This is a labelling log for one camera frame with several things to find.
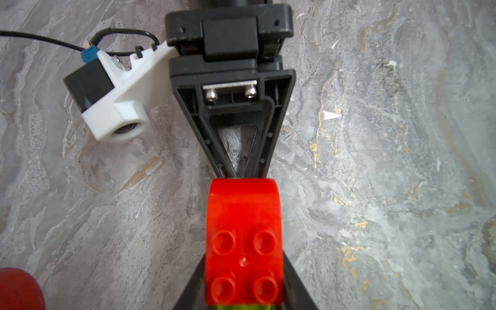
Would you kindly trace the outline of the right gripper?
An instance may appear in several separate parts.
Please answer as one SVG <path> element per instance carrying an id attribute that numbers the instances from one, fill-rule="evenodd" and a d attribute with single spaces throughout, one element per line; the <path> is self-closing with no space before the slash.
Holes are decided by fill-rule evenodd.
<path id="1" fill-rule="evenodd" d="M 173 94 L 217 177 L 239 176 L 221 130 L 249 127 L 254 136 L 243 177 L 265 178 L 296 81 L 279 56 L 294 34 L 292 8 L 204 1 L 168 13 L 165 30 L 167 45 L 181 55 L 169 61 Z"/>

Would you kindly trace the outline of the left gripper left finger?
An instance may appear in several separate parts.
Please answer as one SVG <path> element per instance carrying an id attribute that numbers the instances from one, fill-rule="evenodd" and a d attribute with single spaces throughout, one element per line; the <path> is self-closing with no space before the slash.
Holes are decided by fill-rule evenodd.
<path id="1" fill-rule="evenodd" d="M 205 255 L 196 266 L 173 310 L 207 310 L 205 303 Z"/>

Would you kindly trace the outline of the lime lego brick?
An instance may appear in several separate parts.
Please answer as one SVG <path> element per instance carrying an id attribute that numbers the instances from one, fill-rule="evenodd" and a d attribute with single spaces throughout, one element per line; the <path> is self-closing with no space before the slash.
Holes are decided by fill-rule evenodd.
<path id="1" fill-rule="evenodd" d="M 213 307 L 213 310 L 276 310 L 276 306 L 260 305 L 260 304 L 229 305 L 229 306 L 217 305 Z"/>

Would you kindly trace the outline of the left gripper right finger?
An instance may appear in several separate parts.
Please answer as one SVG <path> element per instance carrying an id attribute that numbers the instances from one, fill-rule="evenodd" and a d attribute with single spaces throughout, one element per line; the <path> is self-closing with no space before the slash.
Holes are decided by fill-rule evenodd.
<path id="1" fill-rule="evenodd" d="M 284 254 L 284 301 L 282 309 L 287 310 L 318 310 L 295 268 Z"/>

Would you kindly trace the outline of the red lego brick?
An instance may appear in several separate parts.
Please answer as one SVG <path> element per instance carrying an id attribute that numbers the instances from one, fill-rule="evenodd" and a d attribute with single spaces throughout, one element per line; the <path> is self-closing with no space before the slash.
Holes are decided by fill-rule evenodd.
<path id="1" fill-rule="evenodd" d="M 207 305 L 282 305 L 282 206 L 273 179 L 213 180 L 205 245 Z"/>

